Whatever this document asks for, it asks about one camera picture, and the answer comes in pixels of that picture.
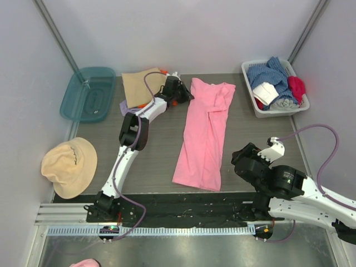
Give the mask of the lavender t shirt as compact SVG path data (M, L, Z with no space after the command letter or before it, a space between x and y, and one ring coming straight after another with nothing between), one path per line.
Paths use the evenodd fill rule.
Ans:
M125 117L127 113L136 113L136 112L140 111L140 108L138 108L138 107L128 108L127 101L123 100L120 103L120 111L121 111L122 116Z

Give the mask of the orange t shirt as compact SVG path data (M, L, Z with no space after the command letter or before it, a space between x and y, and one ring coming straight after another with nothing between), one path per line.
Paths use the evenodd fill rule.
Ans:
M161 69L159 69L163 74L167 74L167 73L169 73L169 72L167 72L167 71L164 71L164 70L161 70ZM148 76L148 75L151 75L151 74L154 74L153 72L150 72L150 73L148 73L145 77L144 77L144 81L145 81L145 84L146 84L146 87L147 87L147 89L150 91L150 93L152 92L151 90L150 90L150 88L149 88L149 86L148 86L148 84L146 83L146 77ZM138 106L138 108L143 108L144 106L146 106L147 104L145 104L145 105L141 105L141 106Z

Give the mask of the beige t shirt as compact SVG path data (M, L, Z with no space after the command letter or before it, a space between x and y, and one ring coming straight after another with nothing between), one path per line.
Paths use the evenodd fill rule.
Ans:
M154 74L146 77L146 83L152 93L156 94L166 81L166 75L157 67L141 72L122 74L122 83L128 108L145 105L152 100L152 95L147 89L144 81L144 77L150 72L153 72Z

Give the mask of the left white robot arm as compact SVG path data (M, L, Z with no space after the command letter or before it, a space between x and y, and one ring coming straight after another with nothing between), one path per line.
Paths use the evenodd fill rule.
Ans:
M148 141L150 123L174 103L185 103L194 97L186 88L179 75L166 74L166 81L157 93L153 93L147 82L150 72L144 76L144 84L152 96L152 100L137 112L128 112L124 116L119 134L119 150L117 159L110 175L98 192L93 205L85 206L87 222L112 222L118 218L120 208L118 199L122 197L122 187L135 158Z

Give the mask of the pink t shirt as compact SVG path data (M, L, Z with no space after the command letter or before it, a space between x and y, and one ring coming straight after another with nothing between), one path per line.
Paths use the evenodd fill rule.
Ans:
M172 182L209 191L221 189L226 123L236 86L191 80L183 143Z

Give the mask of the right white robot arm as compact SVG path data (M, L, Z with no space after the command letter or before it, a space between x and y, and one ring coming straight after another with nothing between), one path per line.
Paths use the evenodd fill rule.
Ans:
M237 209L238 218L302 221L355 244L355 201L327 189L321 191L310 176L291 166L272 166L284 151L281 142L270 142L267 149L249 143L233 152L234 172L256 191L251 204Z

